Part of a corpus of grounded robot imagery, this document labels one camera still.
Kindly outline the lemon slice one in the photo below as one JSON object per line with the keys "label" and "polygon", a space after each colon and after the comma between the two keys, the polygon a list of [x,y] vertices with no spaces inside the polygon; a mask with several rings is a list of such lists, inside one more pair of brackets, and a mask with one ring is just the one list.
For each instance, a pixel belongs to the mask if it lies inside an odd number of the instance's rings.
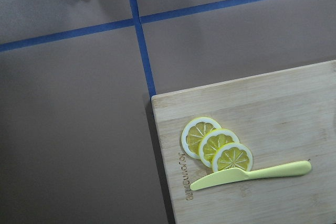
{"label": "lemon slice one", "polygon": [[221,125],[212,118],[199,117],[187,123],[181,134],[181,145],[187,155],[200,160],[198,147],[205,135],[220,129]]}

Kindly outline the lemon slice two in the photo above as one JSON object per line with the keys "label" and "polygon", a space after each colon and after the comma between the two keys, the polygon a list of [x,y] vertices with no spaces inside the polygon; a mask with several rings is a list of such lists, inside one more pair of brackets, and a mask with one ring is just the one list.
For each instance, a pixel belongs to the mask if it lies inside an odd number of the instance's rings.
{"label": "lemon slice two", "polygon": [[215,153],[228,143],[239,143],[238,136],[228,129],[215,129],[207,133],[198,146],[198,155],[202,163],[211,168]]}

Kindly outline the lemon slice three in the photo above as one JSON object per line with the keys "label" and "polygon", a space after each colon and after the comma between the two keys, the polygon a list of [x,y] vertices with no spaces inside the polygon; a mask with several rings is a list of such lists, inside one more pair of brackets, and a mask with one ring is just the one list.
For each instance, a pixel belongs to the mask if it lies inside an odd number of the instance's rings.
{"label": "lemon slice three", "polygon": [[239,168],[251,171],[253,155],[249,148],[240,143],[228,143],[220,147],[212,158],[212,171]]}

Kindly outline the yellow plastic knife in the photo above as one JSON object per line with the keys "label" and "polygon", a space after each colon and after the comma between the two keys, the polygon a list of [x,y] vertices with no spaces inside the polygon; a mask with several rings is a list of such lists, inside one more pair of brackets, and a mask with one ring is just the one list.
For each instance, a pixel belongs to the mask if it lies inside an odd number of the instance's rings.
{"label": "yellow plastic knife", "polygon": [[298,161],[249,172],[240,168],[230,168],[198,179],[190,185],[190,189],[196,191],[217,185],[253,179],[302,176],[308,174],[311,170],[312,166],[309,161]]}

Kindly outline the bamboo cutting board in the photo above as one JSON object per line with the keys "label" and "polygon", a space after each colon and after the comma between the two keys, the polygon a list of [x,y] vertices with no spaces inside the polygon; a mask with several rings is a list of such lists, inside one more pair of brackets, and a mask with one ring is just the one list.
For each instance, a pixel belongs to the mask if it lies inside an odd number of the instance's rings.
{"label": "bamboo cutting board", "polygon": [[[176,223],[335,223],[335,61],[155,95],[152,106]],[[181,147],[200,116],[238,136],[253,170],[312,170],[191,191],[211,172]]]}

